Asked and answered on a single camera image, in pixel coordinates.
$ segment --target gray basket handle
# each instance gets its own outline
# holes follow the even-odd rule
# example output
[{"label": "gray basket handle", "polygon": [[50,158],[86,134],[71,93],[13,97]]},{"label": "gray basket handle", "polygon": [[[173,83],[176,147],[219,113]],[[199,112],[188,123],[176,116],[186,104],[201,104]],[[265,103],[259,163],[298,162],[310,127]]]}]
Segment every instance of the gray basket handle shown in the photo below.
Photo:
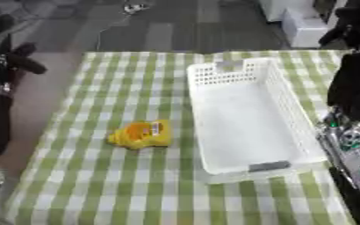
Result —
[{"label": "gray basket handle", "polygon": [[236,60],[236,61],[216,62],[215,68],[216,68],[216,72],[219,74],[224,72],[235,72],[244,69],[244,61]]},{"label": "gray basket handle", "polygon": [[259,164],[251,164],[249,166],[248,172],[260,172],[260,171],[273,171],[289,168],[291,163],[288,161],[277,161],[274,163],[259,163]]}]

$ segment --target green checkered tablecloth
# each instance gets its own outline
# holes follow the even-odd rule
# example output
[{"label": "green checkered tablecloth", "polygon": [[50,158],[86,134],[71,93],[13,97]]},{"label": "green checkered tablecloth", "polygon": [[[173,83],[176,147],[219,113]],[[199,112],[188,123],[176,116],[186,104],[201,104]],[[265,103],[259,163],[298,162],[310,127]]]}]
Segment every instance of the green checkered tablecloth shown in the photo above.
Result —
[{"label": "green checkered tablecloth", "polygon": [[[335,51],[224,54],[89,53],[8,202],[15,224],[352,224],[328,171],[207,185],[193,129],[186,68],[271,56],[312,121],[326,113]],[[167,149],[105,142],[136,120],[170,119]]]}]

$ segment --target wire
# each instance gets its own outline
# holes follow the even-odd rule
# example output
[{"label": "wire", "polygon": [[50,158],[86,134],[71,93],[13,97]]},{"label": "wire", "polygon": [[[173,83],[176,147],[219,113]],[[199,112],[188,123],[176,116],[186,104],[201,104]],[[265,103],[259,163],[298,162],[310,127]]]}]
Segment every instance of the wire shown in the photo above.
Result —
[{"label": "wire", "polygon": [[123,22],[125,22],[128,18],[131,17],[131,14],[126,14],[121,20],[117,20],[114,21],[113,23],[111,23],[110,25],[108,25],[104,30],[99,31],[98,33],[98,37],[97,37],[97,45],[96,45],[96,51],[99,51],[99,49],[101,48],[101,38],[102,38],[102,33],[109,31],[110,29],[112,29],[115,25],[121,24]]}]

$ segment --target yellow plastic bottle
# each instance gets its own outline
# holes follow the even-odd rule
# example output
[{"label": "yellow plastic bottle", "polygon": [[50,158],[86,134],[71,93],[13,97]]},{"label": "yellow plastic bottle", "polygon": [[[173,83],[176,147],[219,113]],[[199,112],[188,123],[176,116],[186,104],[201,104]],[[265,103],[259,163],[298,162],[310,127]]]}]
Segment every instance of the yellow plastic bottle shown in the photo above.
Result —
[{"label": "yellow plastic bottle", "polygon": [[107,141],[129,149],[143,149],[152,146],[169,146],[171,142],[168,120],[152,122],[134,122],[114,134],[109,134]]}]

